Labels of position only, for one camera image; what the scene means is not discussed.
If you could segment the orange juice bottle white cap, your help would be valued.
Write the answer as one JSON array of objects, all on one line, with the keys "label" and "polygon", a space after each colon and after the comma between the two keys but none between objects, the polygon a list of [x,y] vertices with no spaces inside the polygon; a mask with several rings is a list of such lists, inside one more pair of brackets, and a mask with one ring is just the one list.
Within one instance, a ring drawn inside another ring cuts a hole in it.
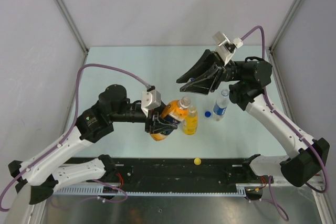
[{"label": "orange juice bottle white cap", "polygon": [[[163,110],[160,118],[178,126],[188,115],[191,100],[189,97],[183,96],[179,100],[171,101]],[[173,130],[165,130],[161,133],[151,134],[155,141],[161,141],[167,138]]]}]

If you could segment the yellow juice bottle yellow cap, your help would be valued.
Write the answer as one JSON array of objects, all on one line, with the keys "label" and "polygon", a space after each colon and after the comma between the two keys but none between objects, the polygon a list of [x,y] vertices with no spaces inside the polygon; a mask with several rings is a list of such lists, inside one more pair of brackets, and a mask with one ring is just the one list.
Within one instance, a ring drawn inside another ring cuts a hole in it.
[{"label": "yellow juice bottle yellow cap", "polygon": [[183,132],[186,135],[196,133],[198,127],[198,111],[196,106],[191,105],[188,109],[188,115],[183,122]]}]

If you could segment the clear water bottle blue label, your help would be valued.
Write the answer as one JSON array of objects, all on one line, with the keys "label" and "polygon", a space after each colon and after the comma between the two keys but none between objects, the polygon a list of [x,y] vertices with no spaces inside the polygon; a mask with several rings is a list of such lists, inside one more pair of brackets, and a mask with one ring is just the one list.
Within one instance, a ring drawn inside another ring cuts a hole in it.
[{"label": "clear water bottle blue label", "polygon": [[230,103],[229,90],[223,89],[217,96],[214,107],[213,115],[216,121],[220,121],[226,112],[226,109]]}]

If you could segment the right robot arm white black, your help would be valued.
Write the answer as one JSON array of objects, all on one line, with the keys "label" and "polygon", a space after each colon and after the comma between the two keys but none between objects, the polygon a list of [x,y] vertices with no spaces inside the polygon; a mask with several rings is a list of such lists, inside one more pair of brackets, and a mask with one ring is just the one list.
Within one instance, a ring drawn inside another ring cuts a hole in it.
[{"label": "right robot arm white black", "polygon": [[207,49],[176,82],[182,84],[182,92],[204,95],[214,92],[221,82],[230,82],[231,103],[258,120],[286,152],[285,156],[253,155],[242,169],[243,179],[254,183],[261,175],[275,175],[301,187],[326,170],[330,144],[324,138],[316,140],[276,108],[266,91],[271,75],[272,65],[262,58],[224,63],[217,52]]}]

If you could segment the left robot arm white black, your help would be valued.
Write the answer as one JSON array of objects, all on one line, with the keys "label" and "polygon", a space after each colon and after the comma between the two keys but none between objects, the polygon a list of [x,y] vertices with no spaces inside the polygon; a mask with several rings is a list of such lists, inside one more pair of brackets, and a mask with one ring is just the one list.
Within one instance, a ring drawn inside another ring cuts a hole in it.
[{"label": "left robot arm white black", "polygon": [[131,103],[124,86],[113,84],[107,87],[99,94],[98,101],[76,119],[68,133],[30,160],[9,164],[10,174],[18,182],[16,191],[28,186],[28,202],[35,205],[72,184],[94,179],[112,181],[117,177],[117,167],[109,155],[103,154],[86,163],[68,167],[63,164],[112,133],[114,122],[144,123],[145,131],[151,134],[175,130],[175,123],[159,116],[164,105],[154,89],[146,91],[141,100]]}]

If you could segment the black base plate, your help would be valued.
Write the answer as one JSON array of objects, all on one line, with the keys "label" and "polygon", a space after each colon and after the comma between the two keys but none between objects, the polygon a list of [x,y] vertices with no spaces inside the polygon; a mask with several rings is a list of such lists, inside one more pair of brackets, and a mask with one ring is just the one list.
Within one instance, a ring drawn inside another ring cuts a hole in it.
[{"label": "black base plate", "polygon": [[192,158],[114,158],[116,171],[101,178],[116,183],[123,178],[123,189],[131,193],[235,193],[238,184],[269,182],[267,175],[256,175],[244,158],[208,159],[200,165]]}]

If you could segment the right aluminium corner post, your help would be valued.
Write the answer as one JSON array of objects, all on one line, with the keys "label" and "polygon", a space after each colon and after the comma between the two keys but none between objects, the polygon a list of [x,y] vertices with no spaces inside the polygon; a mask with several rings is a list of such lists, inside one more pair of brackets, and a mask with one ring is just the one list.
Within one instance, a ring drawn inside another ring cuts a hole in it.
[{"label": "right aluminium corner post", "polygon": [[269,51],[274,52],[276,47],[278,46],[280,40],[283,38],[285,32],[289,28],[290,24],[292,23],[293,19],[295,18],[297,12],[299,11],[301,5],[304,3],[305,0],[293,0],[292,4],[290,5],[289,10],[287,11],[276,35],[274,36],[270,46]]}]

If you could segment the aluminium corner post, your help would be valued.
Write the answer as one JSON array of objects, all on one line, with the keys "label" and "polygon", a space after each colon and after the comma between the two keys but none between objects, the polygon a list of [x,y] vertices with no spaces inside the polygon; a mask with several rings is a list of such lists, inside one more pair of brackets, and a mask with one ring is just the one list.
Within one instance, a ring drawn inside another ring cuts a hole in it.
[{"label": "aluminium corner post", "polygon": [[304,3],[305,0],[293,0],[292,4],[290,5],[289,10],[287,11],[276,35],[274,36],[270,46],[269,51],[274,52],[276,47],[278,46],[280,40],[283,38],[285,32],[289,28],[290,24],[292,23],[293,19],[295,18],[297,12],[299,11],[301,5]]},{"label": "aluminium corner post", "polygon": [[72,33],[72,35],[75,38],[76,43],[78,44],[78,46],[81,48],[81,50],[87,54],[87,52],[89,51],[88,47],[86,46],[78,28],[77,25],[75,24],[66,4],[64,0],[54,0],[60,14],[62,15],[66,25],[68,26],[70,32]]}]

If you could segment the left aluminium corner post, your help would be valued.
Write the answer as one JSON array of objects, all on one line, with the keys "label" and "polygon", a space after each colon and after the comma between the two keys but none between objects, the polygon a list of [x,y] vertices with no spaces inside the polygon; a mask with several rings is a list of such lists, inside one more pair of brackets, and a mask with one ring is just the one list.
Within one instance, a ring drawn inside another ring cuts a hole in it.
[{"label": "left aluminium corner post", "polygon": [[54,0],[60,14],[62,15],[66,25],[68,26],[70,32],[72,33],[72,35],[75,38],[76,43],[78,44],[78,46],[81,48],[81,50],[87,54],[87,52],[89,51],[88,47],[86,46],[78,28],[77,25],[75,24],[66,4],[64,0]]}]

